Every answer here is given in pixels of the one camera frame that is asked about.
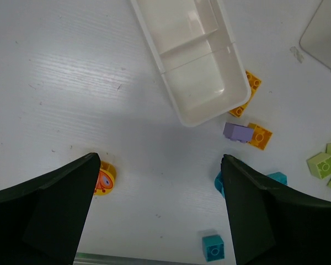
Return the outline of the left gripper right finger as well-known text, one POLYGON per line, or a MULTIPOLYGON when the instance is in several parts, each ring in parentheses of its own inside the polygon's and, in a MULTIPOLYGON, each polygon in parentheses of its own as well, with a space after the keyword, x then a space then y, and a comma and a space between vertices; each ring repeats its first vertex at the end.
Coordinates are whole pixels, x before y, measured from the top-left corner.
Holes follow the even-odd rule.
POLYGON ((237 264, 331 264, 331 202, 232 155, 223 156, 221 174, 237 264))

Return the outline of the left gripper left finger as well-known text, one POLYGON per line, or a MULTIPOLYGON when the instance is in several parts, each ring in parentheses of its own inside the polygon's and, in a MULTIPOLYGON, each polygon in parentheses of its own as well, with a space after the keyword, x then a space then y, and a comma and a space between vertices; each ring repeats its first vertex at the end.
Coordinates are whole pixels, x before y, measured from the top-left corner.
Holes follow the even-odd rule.
POLYGON ((99 169, 91 152, 0 190, 0 264, 72 264, 99 169))

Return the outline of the yellow round flower lego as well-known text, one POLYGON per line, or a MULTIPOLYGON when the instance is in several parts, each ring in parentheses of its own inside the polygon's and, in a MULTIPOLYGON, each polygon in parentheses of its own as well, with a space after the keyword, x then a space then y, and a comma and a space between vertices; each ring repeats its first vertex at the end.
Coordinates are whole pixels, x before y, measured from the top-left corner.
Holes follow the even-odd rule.
POLYGON ((101 161, 94 195, 108 195, 115 187, 117 172, 115 167, 107 162, 101 161))

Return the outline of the small purple lego brick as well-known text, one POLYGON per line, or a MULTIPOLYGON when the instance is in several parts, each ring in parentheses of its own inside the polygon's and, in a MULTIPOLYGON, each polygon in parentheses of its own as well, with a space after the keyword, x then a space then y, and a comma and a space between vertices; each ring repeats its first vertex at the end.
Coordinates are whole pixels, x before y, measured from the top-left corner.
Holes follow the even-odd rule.
POLYGON ((254 129, 243 125, 225 123, 223 134, 225 138, 230 139, 231 141, 247 143, 252 140, 254 129))

